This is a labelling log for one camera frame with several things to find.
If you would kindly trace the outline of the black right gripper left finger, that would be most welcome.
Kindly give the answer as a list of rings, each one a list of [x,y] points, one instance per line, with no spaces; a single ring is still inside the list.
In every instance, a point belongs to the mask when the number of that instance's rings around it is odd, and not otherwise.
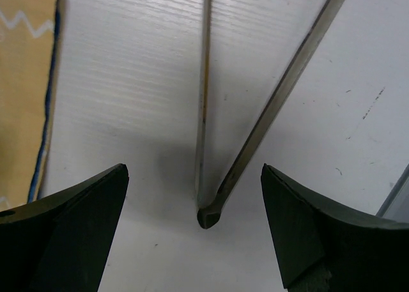
[[[117,164],[1,212],[1,291],[98,291],[128,188]]]

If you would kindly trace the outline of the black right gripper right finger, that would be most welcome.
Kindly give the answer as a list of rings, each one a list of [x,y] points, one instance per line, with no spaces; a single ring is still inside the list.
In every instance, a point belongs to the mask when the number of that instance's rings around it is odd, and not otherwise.
[[[345,206],[270,165],[261,186],[286,290],[408,290],[408,224]]]

